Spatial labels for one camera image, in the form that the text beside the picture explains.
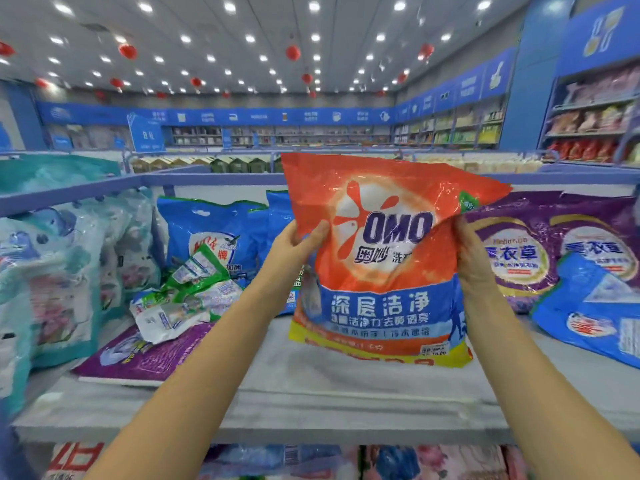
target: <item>person's right arm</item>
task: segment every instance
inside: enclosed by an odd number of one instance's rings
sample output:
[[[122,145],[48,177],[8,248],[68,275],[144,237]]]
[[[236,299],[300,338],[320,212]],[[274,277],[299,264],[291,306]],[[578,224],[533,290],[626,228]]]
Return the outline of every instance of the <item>person's right arm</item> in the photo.
[[[482,242],[462,217],[456,233],[468,336],[537,478],[640,479],[640,456],[518,322],[495,284]]]

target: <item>human arm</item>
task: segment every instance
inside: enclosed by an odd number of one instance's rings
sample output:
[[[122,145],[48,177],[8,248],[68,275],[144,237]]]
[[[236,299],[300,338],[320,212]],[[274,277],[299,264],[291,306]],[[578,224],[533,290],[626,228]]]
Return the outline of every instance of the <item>human arm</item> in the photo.
[[[456,220],[458,275],[468,336],[536,476],[545,480],[636,479],[640,457],[565,379],[517,320],[495,284],[486,250]]]
[[[269,323],[328,227],[321,223],[302,242],[295,221],[284,229],[238,301],[120,431],[86,480],[196,478]]]

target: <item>person's left arm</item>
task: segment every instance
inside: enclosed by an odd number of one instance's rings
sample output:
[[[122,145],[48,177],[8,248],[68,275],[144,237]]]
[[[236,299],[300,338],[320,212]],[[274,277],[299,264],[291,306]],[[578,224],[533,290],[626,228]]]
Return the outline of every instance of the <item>person's left arm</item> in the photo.
[[[238,301],[121,430],[86,480],[196,478],[269,323],[328,231],[322,222],[299,242],[295,221],[284,229]]]

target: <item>orange detergent bag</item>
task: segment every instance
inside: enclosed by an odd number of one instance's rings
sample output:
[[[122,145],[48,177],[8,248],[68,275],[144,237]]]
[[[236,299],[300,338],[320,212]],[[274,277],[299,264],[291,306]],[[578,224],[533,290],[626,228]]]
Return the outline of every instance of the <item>orange detergent bag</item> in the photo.
[[[450,217],[511,187],[447,164],[283,153],[282,165],[300,236],[331,224],[289,338],[363,360],[471,361]]]

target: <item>person's right hand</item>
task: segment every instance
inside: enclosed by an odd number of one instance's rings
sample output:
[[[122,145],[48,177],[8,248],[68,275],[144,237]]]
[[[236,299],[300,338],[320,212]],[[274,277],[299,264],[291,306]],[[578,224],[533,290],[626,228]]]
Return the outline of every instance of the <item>person's right hand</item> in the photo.
[[[462,293],[484,294],[496,290],[491,262],[480,238],[463,216],[456,217],[454,229],[458,238],[458,277]]]

